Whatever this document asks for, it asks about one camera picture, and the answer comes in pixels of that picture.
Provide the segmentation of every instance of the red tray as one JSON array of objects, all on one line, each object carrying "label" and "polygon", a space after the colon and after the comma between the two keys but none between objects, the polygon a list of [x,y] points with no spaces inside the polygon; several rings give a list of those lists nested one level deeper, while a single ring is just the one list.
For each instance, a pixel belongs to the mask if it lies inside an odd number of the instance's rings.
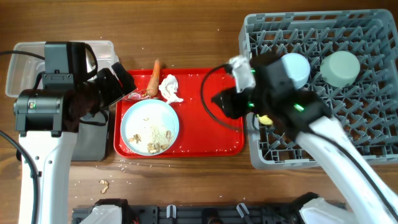
[{"label": "red tray", "polygon": [[[171,103],[180,121],[180,131],[174,144],[157,156],[141,156],[130,151],[120,135],[121,120],[125,112],[137,101],[121,100],[116,104],[114,126],[115,151],[126,158],[168,158],[168,157],[199,157],[199,156],[233,156],[240,152],[244,145],[243,131],[228,129],[216,121],[203,109],[200,101],[200,84],[210,69],[163,69],[160,82],[168,74],[178,80],[177,96],[183,98],[181,103]],[[138,90],[146,89],[152,70],[131,70]],[[209,109],[220,120],[243,129],[243,119],[229,119],[211,102],[211,97],[221,90],[234,86],[233,78],[223,70],[219,70],[207,79],[205,84],[205,101]]]}]

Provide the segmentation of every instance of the yellow object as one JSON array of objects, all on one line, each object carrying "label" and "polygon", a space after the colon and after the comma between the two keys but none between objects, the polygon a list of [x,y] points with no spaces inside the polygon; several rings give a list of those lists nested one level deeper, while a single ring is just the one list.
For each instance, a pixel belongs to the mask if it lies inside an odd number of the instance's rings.
[{"label": "yellow object", "polygon": [[263,124],[263,125],[272,125],[272,124],[273,124],[272,120],[269,119],[269,117],[268,117],[267,115],[259,116],[259,115],[257,114],[257,117],[259,118],[259,122],[260,122],[261,124]]}]

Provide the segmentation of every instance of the crumpled tissue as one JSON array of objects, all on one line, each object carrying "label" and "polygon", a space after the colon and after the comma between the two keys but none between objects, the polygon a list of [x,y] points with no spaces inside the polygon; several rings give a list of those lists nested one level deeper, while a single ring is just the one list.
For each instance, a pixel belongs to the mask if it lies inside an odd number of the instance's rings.
[{"label": "crumpled tissue", "polygon": [[180,103],[183,99],[179,98],[175,93],[178,89],[178,82],[175,76],[167,75],[165,79],[163,79],[162,83],[159,85],[159,90],[162,96],[167,100],[167,104],[171,104],[173,102]]}]

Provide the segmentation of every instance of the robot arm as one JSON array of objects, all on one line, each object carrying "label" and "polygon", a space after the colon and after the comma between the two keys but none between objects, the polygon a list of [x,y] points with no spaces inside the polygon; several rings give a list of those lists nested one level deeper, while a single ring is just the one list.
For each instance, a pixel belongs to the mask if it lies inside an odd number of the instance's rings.
[{"label": "robot arm", "polygon": [[[92,72],[87,72],[86,51],[96,66]],[[47,42],[44,52],[44,89],[24,90],[14,103],[19,143],[33,160],[39,183],[34,187],[22,158],[20,224],[67,223],[69,169],[80,118],[136,88],[118,63],[113,65],[118,78],[108,68],[97,72],[95,55],[85,43]]]},{"label": "robot arm", "polygon": [[[398,223],[397,195],[362,158],[316,93],[294,88],[275,54],[250,61],[238,56],[229,64],[226,70],[233,75],[236,89],[223,90],[212,99],[227,117],[236,119],[249,112],[268,115],[323,167],[347,199],[358,223]],[[305,223],[355,220],[351,213],[338,208],[333,209],[337,214],[334,217],[327,212],[331,210],[325,202],[311,203],[327,209],[304,206],[300,214]]]}]

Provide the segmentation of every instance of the carrot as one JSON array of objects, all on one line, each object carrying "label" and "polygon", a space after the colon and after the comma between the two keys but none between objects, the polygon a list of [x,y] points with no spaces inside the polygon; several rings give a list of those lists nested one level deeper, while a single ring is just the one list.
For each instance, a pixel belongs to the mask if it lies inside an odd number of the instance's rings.
[{"label": "carrot", "polygon": [[150,97],[154,97],[157,94],[157,90],[159,89],[159,76],[160,76],[160,61],[156,59],[154,65],[154,71],[150,76],[150,80],[147,86],[147,94]]}]

